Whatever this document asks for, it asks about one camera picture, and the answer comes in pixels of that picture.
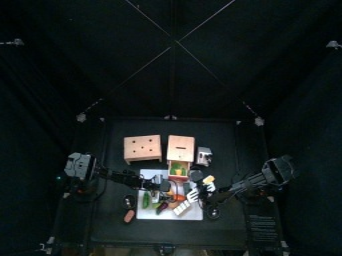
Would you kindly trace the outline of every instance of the metal pole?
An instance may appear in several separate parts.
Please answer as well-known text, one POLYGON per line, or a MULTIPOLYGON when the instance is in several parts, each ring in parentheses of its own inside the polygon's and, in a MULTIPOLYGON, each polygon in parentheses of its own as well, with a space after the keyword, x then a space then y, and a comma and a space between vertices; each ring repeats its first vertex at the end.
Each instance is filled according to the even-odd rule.
POLYGON ((161 31, 163 31, 163 33, 167 36, 171 36, 167 31, 158 25, 158 23, 146 15, 146 13, 131 3, 130 0, 124 0, 132 7, 134 9, 147 18, 147 20, 159 28, 161 31))
MULTIPOLYGON (((199 63, 199 65, 206 69, 206 71, 210 73, 210 75, 215 78, 215 80, 218 81, 218 83, 221 84, 222 87, 225 87, 227 89, 227 85, 222 82, 222 80, 218 78, 218 76, 215 75, 215 73, 209 69, 209 67, 201 62, 201 60, 195 57, 195 55, 189 51, 189 49, 183 46, 183 44, 177 41, 178 45, 182 47, 182 49, 187 52, 187 54, 194 58, 194 60, 199 63)), ((253 115, 255 117, 258 117, 258 113, 253 110, 253 108, 250 107, 250 105, 246 103, 245 100, 242 100, 238 96, 237 99, 241 101, 241 103, 243 104, 243 106, 249 109, 249 111, 253 113, 253 115)))
POLYGON ((177 0, 171 0, 171 52, 170 52, 170 106, 169 114, 174 114, 175 102, 175 69, 177 69, 177 49, 175 49, 175 34, 177 34, 177 0))
POLYGON ((182 42, 235 1, 230 1, 178 41, 182 42))
MULTIPOLYGON (((167 47, 166 50, 159 53, 131 75, 128 78, 123 80, 120 84, 116 85, 116 87, 108 92, 107 98, 111 96, 111 94, 120 88, 135 76, 138 73, 140 73, 146 67, 151 65, 151 63, 170 50, 171 47, 167 47)), ((104 98, 98 99, 90 107, 86 108, 86 110, 80 114, 86 114, 102 101, 104 101, 104 98)))

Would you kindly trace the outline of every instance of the black curtain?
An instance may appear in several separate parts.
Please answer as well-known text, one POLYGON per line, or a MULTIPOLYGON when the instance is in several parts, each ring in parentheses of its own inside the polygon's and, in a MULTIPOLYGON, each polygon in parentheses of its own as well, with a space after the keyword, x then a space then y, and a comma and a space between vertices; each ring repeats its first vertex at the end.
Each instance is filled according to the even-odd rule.
POLYGON ((283 227, 299 255, 342 254, 342 52, 316 68, 269 119, 274 156, 294 156, 298 179, 282 201, 283 227))
MULTIPOLYGON (((2 41, 16 38, 0 34, 2 41)), ((56 212, 55 175, 74 138, 75 115, 24 47, 0 45, 0 254, 47 242, 56 212)))

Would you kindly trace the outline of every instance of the table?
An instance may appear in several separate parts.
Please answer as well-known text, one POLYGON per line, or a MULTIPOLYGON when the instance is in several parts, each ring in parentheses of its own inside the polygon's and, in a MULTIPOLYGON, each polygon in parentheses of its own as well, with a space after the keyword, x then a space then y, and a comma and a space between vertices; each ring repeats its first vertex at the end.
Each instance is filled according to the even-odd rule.
MULTIPOLYGON (((167 169, 169 135, 194 137, 197 146, 211 148, 213 164, 210 167, 201 168, 205 175, 215 176, 217 187, 229 186, 237 178, 242 178, 250 172, 259 172, 267 159, 262 127, 247 121, 112 119, 107 120, 103 136, 99 136, 99 133, 95 135, 92 128, 87 131, 80 129, 79 134, 82 138, 76 141, 82 146, 75 142, 72 152, 91 152, 94 149, 91 153, 96 155, 106 167, 116 171, 130 169, 136 173, 140 169, 167 169), (128 166, 123 156, 123 138, 150 134, 161 134, 162 162, 159 160, 138 161, 128 166), (100 137, 98 142, 94 142, 95 136, 100 137), (84 145, 90 141, 100 147, 84 145)), ((99 191, 103 188, 104 181, 100 180, 99 191)), ((178 248, 246 249, 245 213, 242 204, 235 198, 221 206, 222 216, 218 220, 210 220, 203 215, 203 221, 135 219, 127 225, 123 222, 126 209, 122 207, 122 199, 124 195, 132 193, 138 196, 138 191, 132 191, 123 184, 108 181, 106 193, 92 207, 78 206, 72 202, 68 202, 66 206, 63 202, 64 214, 62 215, 64 217, 59 225, 70 225, 70 227, 59 228, 56 232, 59 240, 64 243, 68 241, 82 243, 83 247, 142 246, 154 248, 163 244, 173 244, 178 248), (78 225, 71 225, 75 220, 79 220, 78 225), (64 238, 71 229, 76 231, 64 238)))
MULTIPOLYGON (((155 175, 162 174, 163 178, 169 177, 169 170, 158 170, 158 169, 143 169, 140 170, 140 174, 146 179, 151 179, 155 175)), ((197 184, 190 182, 190 187, 195 188, 197 184)), ((178 194, 185 195, 183 186, 177 185, 171 182, 171 189, 178 191, 178 194)), ((179 220, 179 221, 191 221, 191 220, 203 220, 203 211, 201 209, 199 204, 195 202, 191 204, 190 208, 185 211, 185 213, 178 216, 171 209, 166 209, 159 215, 155 214, 155 208, 150 206, 147 209, 143 209, 143 196, 145 191, 138 192, 138 205, 136 205, 136 219, 142 220, 179 220)))

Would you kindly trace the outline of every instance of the black backdrop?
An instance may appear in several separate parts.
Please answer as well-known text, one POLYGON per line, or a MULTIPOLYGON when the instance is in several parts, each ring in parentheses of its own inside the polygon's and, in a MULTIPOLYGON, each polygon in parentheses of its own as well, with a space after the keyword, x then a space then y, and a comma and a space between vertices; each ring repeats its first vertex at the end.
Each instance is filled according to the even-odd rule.
POLYGON ((50 235, 75 116, 104 98, 88 115, 254 118, 246 101, 271 155, 303 173, 283 199, 289 241, 341 254, 342 57, 325 48, 341 1, 130 3, 2 1, 0 41, 26 43, 0 45, 2 253, 50 235))

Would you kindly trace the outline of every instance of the green object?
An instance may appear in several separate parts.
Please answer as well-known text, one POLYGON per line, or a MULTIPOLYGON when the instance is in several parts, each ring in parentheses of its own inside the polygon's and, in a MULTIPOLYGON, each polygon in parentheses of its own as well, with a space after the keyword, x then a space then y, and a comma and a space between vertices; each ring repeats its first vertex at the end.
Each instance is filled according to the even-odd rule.
POLYGON ((177 170, 182 170, 182 174, 181 175, 183 175, 183 176, 186 176, 187 174, 186 174, 186 169, 185 169, 185 167, 182 167, 182 164, 179 164, 179 163, 173 163, 171 164, 171 169, 170 169, 170 174, 171 175, 178 175, 177 174, 177 170))
POLYGON ((157 209, 161 206, 162 203, 153 204, 153 207, 157 209))
POLYGON ((145 197, 143 197, 143 209, 146 209, 150 205, 150 194, 149 192, 146 191, 145 192, 145 197))

